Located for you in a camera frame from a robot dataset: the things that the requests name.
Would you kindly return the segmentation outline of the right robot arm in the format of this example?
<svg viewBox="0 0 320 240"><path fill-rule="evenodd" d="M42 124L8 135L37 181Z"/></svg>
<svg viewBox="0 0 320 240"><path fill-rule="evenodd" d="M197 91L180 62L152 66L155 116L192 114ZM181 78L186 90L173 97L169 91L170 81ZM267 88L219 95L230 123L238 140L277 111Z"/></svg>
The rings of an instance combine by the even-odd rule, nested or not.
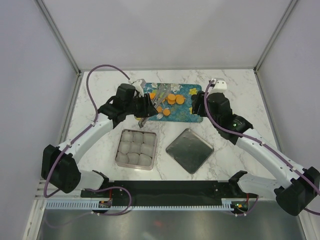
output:
<svg viewBox="0 0 320 240"><path fill-rule="evenodd" d="M191 96L192 114L207 117L222 138L254 157L274 179L246 171L230 178L228 191L233 197L244 193L273 199L288 214L311 212L309 203L320 194L320 172L305 168L269 145L244 117L234 114L230 101L221 92L199 91Z"/></svg>

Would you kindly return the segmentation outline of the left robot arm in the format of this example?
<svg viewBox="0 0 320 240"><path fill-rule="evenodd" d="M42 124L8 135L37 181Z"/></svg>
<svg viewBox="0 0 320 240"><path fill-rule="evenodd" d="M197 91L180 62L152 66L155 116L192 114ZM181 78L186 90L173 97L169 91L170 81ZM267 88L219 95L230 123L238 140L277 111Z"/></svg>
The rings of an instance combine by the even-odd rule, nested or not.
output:
<svg viewBox="0 0 320 240"><path fill-rule="evenodd" d="M96 170L79 170L78 162L100 138L123 122L128 115L148 118L157 113L148 93L138 91L131 84L122 83L114 96L95 108L93 121L76 136L58 146L50 144L44 149L41 167L41 176L45 179L43 195L51 197L47 188L52 184L58 191L66 194L80 188L91 189L98 197L105 197L110 190L109 184L104 181L105 176Z"/></svg>

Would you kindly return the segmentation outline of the metal tongs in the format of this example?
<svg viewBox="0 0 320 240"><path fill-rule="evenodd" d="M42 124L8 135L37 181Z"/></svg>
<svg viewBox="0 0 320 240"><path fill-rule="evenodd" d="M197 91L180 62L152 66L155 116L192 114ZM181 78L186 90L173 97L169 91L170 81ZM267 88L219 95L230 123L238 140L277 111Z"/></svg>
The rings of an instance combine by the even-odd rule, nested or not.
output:
<svg viewBox="0 0 320 240"><path fill-rule="evenodd" d="M155 93L155 98L151 101L155 108L157 108L163 102L163 100L169 95L170 91L171 91L171 85L169 83L168 84L161 83L159 85L159 87L157 88L157 92ZM148 119L149 117L144 117L140 119L138 122L138 126L142 128Z"/></svg>

